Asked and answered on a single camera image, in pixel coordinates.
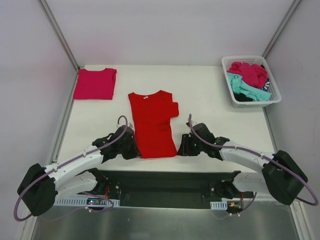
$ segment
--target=black cloth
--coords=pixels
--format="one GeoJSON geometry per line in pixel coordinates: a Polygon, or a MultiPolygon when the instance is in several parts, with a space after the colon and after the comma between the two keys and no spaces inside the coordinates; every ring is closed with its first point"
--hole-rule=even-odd
{"type": "Polygon", "coordinates": [[[243,93],[237,94],[237,93],[233,93],[235,100],[237,100],[238,102],[252,102],[253,99],[250,97],[247,97],[246,95],[244,95],[243,93]]]}

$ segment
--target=tabletop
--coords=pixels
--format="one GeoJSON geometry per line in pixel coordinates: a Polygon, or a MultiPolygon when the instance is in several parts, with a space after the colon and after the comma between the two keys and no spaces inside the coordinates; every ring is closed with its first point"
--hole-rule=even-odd
{"type": "MultiPolygon", "coordinates": [[[[263,109],[233,108],[220,66],[86,65],[90,71],[117,69],[113,100],[74,100],[58,162],[77,155],[91,143],[117,130],[117,119],[125,115],[134,125],[128,94],[149,95],[164,90],[178,102],[179,116],[171,119],[172,138],[179,149],[182,134],[189,133],[188,116],[205,123],[215,137],[226,137],[239,145],[273,152],[263,109]]],[[[237,163],[199,156],[134,158],[121,155],[101,164],[101,170],[164,172],[253,172],[237,163]]]]}

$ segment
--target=white wall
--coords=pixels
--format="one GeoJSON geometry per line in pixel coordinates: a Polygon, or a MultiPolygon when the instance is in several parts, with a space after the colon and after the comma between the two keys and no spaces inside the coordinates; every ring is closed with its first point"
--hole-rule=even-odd
{"type": "Polygon", "coordinates": [[[17,188],[49,157],[75,71],[36,0],[2,0],[0,34],[0,239],[12,240],[17,188]]]}
{"type": "MultiPolygon", "coordinates": [[[[282,95],[267,112],[277,147],[293,156],[320,198],[319,10],[319,0],[303,1],[267,58],[282,95]]],[[[306,211],[320,239],[320,206],[306,211]]]]}
{"type": "Polygon", "coordinates": [[[47,0],[81,66],[262,55],[293,0],[47,0]]]}

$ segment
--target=pink folded cloth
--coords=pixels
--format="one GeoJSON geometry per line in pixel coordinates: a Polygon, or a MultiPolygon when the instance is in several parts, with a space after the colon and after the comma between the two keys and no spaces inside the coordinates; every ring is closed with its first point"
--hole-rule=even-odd
{"type": "Polygon", "coordinates": [[[79,69],[78,81],[73,99],[112,100],[116,85],[117,70],[106,68],[102,71],[79,69]]]}
{"type": "Polygon", "coordinates": [[[246,84],[257,89],[263,88],[268,79],[267,71],[258,64],[235,61],[227,72],[242,76],[246,84]]]}

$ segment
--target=laundry basket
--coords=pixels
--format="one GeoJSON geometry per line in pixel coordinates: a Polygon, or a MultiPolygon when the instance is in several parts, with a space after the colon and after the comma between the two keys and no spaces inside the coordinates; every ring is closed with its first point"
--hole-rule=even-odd
{"type": "Polygon", "coordinates": [[[231,97],[231,103],[234,108],[247,108],[247,107],[265,107],[270,104],[279,103],[281,101],[281,95],[278,89],[278,86],[276,84],[276,81],[270,71],[270,68],[266,62],[266,60],[262,56],[253,56],[253,55],[247,55],[247,56],[225,56],[222,58],[222,67],[225,75],[226,84],[229,89],[230,97],[231,97]],[[234,62],[241,62],[241,63],[248,63],[250,65],[252,64],[258,64],[263,65],[270,81],[270,87],[267,90],[269,93],[271,93],[271,97],[269,101],[237,101],[235,99],[234,93],[232,91],[230,81],[227,75],[227,71],[231,67],[232,63],[234,62]]]}

